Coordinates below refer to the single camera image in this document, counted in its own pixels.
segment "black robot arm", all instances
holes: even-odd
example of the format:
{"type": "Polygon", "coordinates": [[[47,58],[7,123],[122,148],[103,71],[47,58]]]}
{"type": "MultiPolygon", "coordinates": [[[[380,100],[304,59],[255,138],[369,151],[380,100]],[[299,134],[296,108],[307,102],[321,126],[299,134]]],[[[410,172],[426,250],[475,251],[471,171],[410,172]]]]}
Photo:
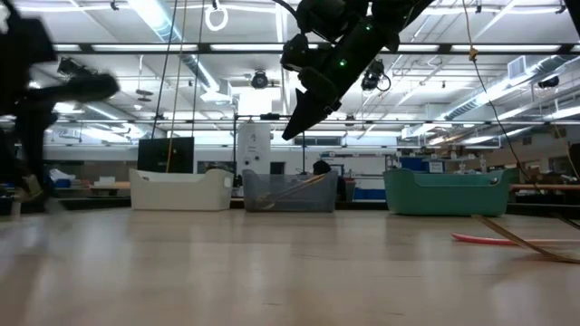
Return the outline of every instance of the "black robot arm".
{"type": "Polygon", "coordinates": [[[307,89],[296,90],[297,104],[283,134],[291,139],[341,107],[340,99],[383,47],[399,49],[399,33],[433,0],[303,0],[295,12],[301,33],[285,44],[281,63],[307,89]],[[333,46],[311,50],[306,33],[333,46]]]}

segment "red object on floor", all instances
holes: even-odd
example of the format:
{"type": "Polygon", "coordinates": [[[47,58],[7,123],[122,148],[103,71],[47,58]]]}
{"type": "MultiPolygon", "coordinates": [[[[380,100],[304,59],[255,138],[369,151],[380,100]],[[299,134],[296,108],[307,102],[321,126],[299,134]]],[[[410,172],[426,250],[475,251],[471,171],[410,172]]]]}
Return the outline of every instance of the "red object on floor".
{"type": "MultiPolygon", "coordinates": [[[[470,243],[470,244],[480,244],[480,245],[517,245],[511,240],[507,239],[496,239],[473,235],[462,235],[452,233],[451,236],[460,242],[470,243]]],[[[580,239],[527,239],[530,244],[533,245],[572,245],[579,244],[580,239]]]]}

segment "vertical pole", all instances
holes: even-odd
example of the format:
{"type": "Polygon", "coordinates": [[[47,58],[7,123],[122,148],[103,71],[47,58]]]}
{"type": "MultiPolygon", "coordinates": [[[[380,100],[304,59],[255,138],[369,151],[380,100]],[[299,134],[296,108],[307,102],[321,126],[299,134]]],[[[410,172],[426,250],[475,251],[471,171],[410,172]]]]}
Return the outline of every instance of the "vertical pole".
{"type": "Polygon", "coordinates": [[[302,170],[306,171],[306,134],[302,132],[302,170]]]}
{"type": "Polygon", "coordinates": [[[237,114],[234,113],[234,153],[233,153],[232,157],[234,158],[234,176],[235,177],[237,177],[236,144],[237,144],[237,114]]]}

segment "white ring handle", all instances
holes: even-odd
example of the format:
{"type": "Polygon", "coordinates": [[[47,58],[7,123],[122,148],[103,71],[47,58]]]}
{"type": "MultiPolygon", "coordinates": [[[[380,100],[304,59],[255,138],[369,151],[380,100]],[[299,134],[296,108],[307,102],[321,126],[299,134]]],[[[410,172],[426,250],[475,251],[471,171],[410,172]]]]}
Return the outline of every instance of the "white ring handle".
{"type": "Polygon", "coordinates": [[[227,25],[227,20],[228,19],[229,19],[229,17],[227,16],[227,9],[226,8],[221,8],[220,7],[219,9],[214,9],[214,8],[209,7],[206,10],[206,26],[208,27],[208,29],[210,31],[217,32],[219,30],[224,29],[224,27],[226,27],[226,25],[227,25]],[[211,16],[211,14],[212,13],[215,13],[215,12],[222,12],[224,14],[224,18],[221,21],[221,24],[219,24],[218,26],[213,25],[211,23],[211,19],[209,19],[209,17],[211,16]]]}

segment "ceiling light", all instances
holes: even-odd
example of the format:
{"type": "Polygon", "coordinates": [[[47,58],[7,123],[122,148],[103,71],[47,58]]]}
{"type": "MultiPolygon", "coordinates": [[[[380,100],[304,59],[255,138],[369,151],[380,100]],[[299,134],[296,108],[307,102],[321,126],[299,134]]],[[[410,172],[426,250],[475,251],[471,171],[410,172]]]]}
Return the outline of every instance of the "ceiling light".
{"type": "Polygon", "coordinates": [[[518,115],[519,113],[525,111],[524,109],[514,109],[514,110],[510,110],[508,112],[505,112],[503,114],[498,115],[498,120],[505,120],[505,119],[509,119],[511,117],[514,117],[516,115],[518,115]]]}
{"type": "MultiPolygon", "coordinates": [[[[439,46],[437,44],[401,44],[399,45],[400,52],[437,52],[439,46]]],[[[389,52],[386,47],[382,48],[382,52],[389,52]]]]}
{"type": "Polygon", "coordinates": [[[480,142],[488,141],[493,138],[494,138],[493,136],[479,136],[463,140],[463,144],[478,144],[480,142]]]}
{"type": "Polygon", "coordinates": [[[429,145],[437,145],[445,141],[444,137],[437,137],[429,142],[429,145]]]}
{"type": "Polygon", "coordinates": [[[87,105],[86,107],[89,108],[89,109],[91,109],[91,110],[93,110],[93,111],[95,111],[95,112],[97,112],[97,113],[99,113],[99,114],[101,114],[101,115],[103,115],[103,116],[105,116],[105,117],[107,117],[107,118],[109,118],[109,119],[111,119],[111,120],[118,120],[119,119],[119,118],[115,117],[114,115],[105,112],[104,110],[101,110],[99,108],[95,108],[92,105],[87,105]]]}
{"type": "MultiPolygon", "coordinates": [[[[193,119],[193,112],[191,111],[177,111],[175,112],[175,118],[173,116],[173,112],[163,112],[163,117],[168,120],[192,120],[193,119]]],[[[196,112],[196,120],[207,120],[203,114],[196,112]]]]}
{"type": "MultiPolygon", "coordinates": [[[[545,44],[545,45],[474,45],[475,48],[481,52],[554,52],[560,48],[561,45],[557,44],[545,44]]],[[[453,45],[451,46],[452,52],[467,52],[469,51],[469,45],[453,45]]]]}
{"type": "Polygon", "coordinates": [[[75,110],[74,104],[71,103],[56,103],[54,110],[62,114],[81,114],[83,110],[75,110]]]}
{"type": "Polygon", "coordinates": [[[212,51],[282,51],[283,44],[211,44],[212,51]]]}
{"type": "Polygon", "coordinates": [[[510,132],[506,133],[506,136],[512,137],[512,136],[517,135],[518,133],[520,133],[522,131],[526,131],[526,130],[528,130],[530,128],[531,127],[525,127],[525,128],[521,128],[521,129],[511,130],[510,132]]]}
{"type": "Polygon", "coordinates": [[[56,52],[80,52],[79,44],[55,44],[54,50],[56,52]]]}
{"type": "Polygon", "coordinates": [[[580,114],[580,106],[556,111],[552,114],[544,116],[544,120],[556,120],[580,114]]]}
{"type": "MultiPolygon", "coordinates": [[[[96,52],[165,52],[168,50],[167,44],[95,44],[92,49],[96,52]]],[[[195,44],[184,44],[183,49],[181,49],[181,44],[169,45],[170,52],[184,51],[192,52],[197,51],[198,46],[195,44]]]]}

